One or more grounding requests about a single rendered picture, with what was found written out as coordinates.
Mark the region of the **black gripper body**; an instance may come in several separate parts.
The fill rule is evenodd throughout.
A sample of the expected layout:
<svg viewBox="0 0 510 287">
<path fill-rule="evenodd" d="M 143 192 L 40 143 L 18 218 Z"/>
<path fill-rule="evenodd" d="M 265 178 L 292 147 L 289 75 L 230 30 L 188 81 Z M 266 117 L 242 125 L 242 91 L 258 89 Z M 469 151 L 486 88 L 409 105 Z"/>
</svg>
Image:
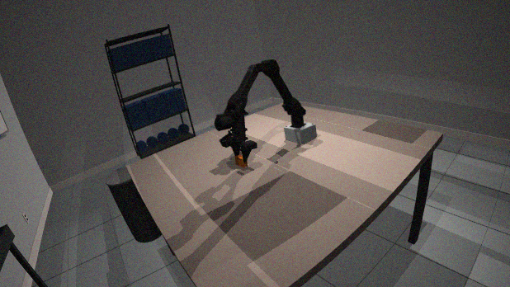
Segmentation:
<svg viewBox="0 0 510 287">
<path fill-rule="evenodd" d="M 232 143 L 232 144 L 240 144 L 240 148 L 244 151 L 248 151 L 248 150 L 251 150 L 251 149 L 255 149 L 257 148 L 257 143 L 252 141 L 252 140 L 249 140 L 249 141 L 245 141 L 245 140 L 248 140 L 248 137 L 246 137 L 246 132 L 248 129 L 244 127 L 240 127 L 240 128 L 234 128 L 232 127 L 232 129 L 230 129 L 230 131 L 233 131 L 236 133 L 236 136 L 238 138 L 238 142 L 237 143 Z"/>
</svg>

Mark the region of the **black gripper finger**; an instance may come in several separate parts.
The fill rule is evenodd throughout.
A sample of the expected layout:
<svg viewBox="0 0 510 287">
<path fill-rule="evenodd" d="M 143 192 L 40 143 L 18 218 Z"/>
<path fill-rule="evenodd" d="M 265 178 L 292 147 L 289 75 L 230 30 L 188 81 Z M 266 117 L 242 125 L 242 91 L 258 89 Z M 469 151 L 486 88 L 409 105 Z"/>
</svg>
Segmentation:
<svg viewBox="0 0 510 287">
<path fill-rule="evenodd" d="M 240 144 L 234 143 L 234 144 L 231 144 L 230 147 L 233 149 L 235 156 L 239 155 Z"/>
<path fill-rule="evenodd" d="M 250 152 L 252 151 L 252 149 L 251 149 L 251 150 L 248 150 L 248 151 L 244 151 L 244 150 L 242 150 L 242 149 L 240 148 L 239 150 L 242 152 L 242 155 L 243 155 L 243 162 L 246 162 L 246 161 L 247 161 L 247 159 L 248 159 L 248 156 L 249 156 Z"/>
</svg>

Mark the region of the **orange block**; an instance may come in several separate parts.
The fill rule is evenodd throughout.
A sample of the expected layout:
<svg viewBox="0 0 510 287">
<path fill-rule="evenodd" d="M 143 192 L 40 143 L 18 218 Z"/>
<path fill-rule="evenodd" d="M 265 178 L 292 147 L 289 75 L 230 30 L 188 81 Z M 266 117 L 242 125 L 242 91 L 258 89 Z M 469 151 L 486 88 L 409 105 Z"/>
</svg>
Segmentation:
<svg viewBox="0 0 510 287">
<path fill-rule="evenodd" d="M 248 161 L 243 162 L 243 156 L 242 155 L 235 156 L 235 163 L 236 163 L 236 165 L 238 165 L 238 166 L 240 166 L 242 168 L 248 166 Z"/>
</svg>

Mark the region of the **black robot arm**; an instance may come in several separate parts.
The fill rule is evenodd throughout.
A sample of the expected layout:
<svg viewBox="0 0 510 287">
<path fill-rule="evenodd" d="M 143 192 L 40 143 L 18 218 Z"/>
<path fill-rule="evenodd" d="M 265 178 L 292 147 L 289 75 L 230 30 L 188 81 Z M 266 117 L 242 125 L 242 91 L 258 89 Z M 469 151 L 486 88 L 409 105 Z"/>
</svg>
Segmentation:
<svg viewBox="0 0 510 287">
<path fill-rule="evenodd" d="M 237 91 L 230 97 L 228 101 L 228 105 L 224 110 L 223 114 L 219 114 L 215 118 L 215 128 L 218 131 L 224 129 L 240 128 L 245 126 L 244 116 L 248 115 L 246 110 L 244 110 L 248 101 L 248 93 L 253 85 L 257 75 L 263 72 L 267 75 L 274 84 L 276 90 L 280 93 L 281 98 L 283 99 L 283 108 L 290 116 L 291 126 L 300 128 L 306 123 L 304 123 L 304 115 L 306 115 L 305 108 L 300 104 L 300 102 L 294 98 L 289 89 L 287 88 L 284 80 L 280 75 L 280 68 L 276 60 L 269 59 L 264 60 L 259 64 L 253 64 L 248 67 L 248 71 L 243 77 L 242 82 L 239 85 Z M 236 133 L 228 130 L 228 134 L 226 134 L 223 138 L 221 138 L 220 143 L 222 147 L 229 147 L 232 143 L 237 143 L 238 138 Z"/>
</svg>

